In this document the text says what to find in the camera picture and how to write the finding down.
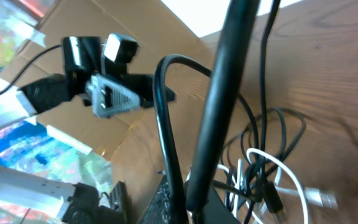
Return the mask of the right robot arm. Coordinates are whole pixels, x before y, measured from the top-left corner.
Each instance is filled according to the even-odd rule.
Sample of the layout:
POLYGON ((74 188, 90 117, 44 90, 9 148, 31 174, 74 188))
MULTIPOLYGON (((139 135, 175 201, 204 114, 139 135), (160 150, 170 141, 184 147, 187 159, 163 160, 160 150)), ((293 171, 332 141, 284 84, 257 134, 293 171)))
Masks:
MULTIPOLYGON (((179 218, 168 198, 164 176, 153 200, 137 223, 189 223, 188 216, 179 218)), ((43 177, 0 165, 0 200, 21 205, 58 218, 63 223, 130 223, 129 203, 123 182, 110 195, 112 208, 99 205, 95 187, 48 180, 43 177)), ((240 223, 224 206, 218 193, 211 189, 200 216, 193 223, 240 223)))

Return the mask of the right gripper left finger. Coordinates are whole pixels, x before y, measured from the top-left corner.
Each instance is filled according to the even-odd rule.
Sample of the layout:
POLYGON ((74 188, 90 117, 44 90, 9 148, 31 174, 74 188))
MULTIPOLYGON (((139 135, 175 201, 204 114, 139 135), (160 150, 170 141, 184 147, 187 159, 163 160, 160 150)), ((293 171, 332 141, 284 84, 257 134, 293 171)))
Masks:
POLYGON ((138 224, 179 224, 182 223, 170 198, 167 177, 164 174, 158 189, 138 224))

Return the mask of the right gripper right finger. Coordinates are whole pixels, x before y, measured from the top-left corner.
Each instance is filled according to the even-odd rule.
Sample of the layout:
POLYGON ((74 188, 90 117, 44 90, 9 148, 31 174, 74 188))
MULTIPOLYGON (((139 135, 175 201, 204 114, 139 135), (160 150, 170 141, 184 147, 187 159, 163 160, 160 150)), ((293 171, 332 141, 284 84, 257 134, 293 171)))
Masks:
POLYGON ((226 208, 217 191, 210 187, 208 197, 197 223, 203 224, 239 224, 239 221, 226 208))

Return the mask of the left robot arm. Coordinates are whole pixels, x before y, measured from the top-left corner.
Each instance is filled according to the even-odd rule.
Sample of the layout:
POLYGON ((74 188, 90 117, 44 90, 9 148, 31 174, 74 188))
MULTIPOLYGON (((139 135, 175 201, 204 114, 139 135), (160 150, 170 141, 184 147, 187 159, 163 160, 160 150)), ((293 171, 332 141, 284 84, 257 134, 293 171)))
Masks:
POLYGON ((63 54, 63 74, 20 88, 10 83, 0 91, 0 129, 76 96, 99 118, 153 107, 152 76, 127 72, 138 47, 134 39, 124 35, 111 34, 105 44, 95 36, 64 37, 58 45, 63 54))

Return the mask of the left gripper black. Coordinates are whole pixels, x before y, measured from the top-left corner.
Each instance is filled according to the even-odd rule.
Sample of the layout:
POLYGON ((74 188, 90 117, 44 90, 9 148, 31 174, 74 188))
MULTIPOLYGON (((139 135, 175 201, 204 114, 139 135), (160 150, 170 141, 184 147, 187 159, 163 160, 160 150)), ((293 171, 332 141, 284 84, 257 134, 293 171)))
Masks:
POLYGON ((82 100, 99 118, 154 107, 154 78, 150 74, 108 74, 93 71, 82 83, 82 100))

